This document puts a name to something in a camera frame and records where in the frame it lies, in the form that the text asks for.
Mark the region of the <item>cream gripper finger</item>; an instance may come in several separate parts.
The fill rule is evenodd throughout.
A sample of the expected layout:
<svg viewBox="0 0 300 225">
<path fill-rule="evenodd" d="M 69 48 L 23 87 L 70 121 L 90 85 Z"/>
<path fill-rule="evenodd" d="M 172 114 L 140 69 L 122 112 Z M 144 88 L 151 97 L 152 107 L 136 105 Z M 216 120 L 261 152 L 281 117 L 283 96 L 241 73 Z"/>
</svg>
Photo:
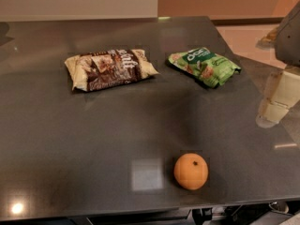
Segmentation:
<svg viewBox="0 0 300 225">
<path fill-rule="evenodd" d="M 300 67 L 272 72 L 266 81 L 256 123 L 261 128 L 277 125 L 300 100 Z"/>
</svg>

